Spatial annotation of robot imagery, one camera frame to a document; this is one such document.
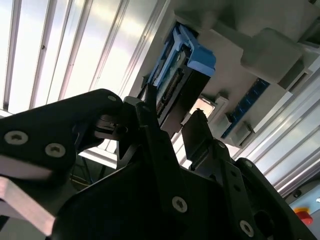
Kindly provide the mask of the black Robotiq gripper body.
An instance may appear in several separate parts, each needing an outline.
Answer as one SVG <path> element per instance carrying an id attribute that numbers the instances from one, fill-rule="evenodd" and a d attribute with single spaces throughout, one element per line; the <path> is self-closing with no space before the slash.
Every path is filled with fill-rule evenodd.
<path id="1" fill-rule="evenodd" d="M 315 236 L 255 167 L 226 164 L 223 183 L 178 168 L 183 188 L 160 197 L 141 162 L 69 199 L 53 240 L 313 240 Z"/>

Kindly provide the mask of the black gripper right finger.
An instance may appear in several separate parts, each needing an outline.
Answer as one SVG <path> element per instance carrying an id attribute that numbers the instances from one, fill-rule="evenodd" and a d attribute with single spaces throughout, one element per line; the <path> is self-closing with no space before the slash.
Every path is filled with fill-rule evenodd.
<path id="1" fill-rule="evenodd" d="M 234 218 L 249 218 L 261 210 L 277 218 L 295 215 L 252 161 L 230 157 L 226 145 L 212 136 L 202 110 L 197 109 L 184 124 L 182 137 L 186 157 L 192 162 L 190 170 L 213 177 Z"/>

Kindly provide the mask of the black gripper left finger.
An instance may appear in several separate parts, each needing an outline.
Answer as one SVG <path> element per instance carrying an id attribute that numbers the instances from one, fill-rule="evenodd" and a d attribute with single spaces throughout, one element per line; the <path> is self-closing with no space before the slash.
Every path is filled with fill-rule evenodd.
<path id="1" fill-rule="evenodd" d="M 77 154 L 105 139 L 118 143 L 118 171 L 139 164 L 145 177 L 178 181 L 181 170 L 154 97 L 121 99 L 98 89 L 2 118 L 1 181 L 65 182 Z"/>

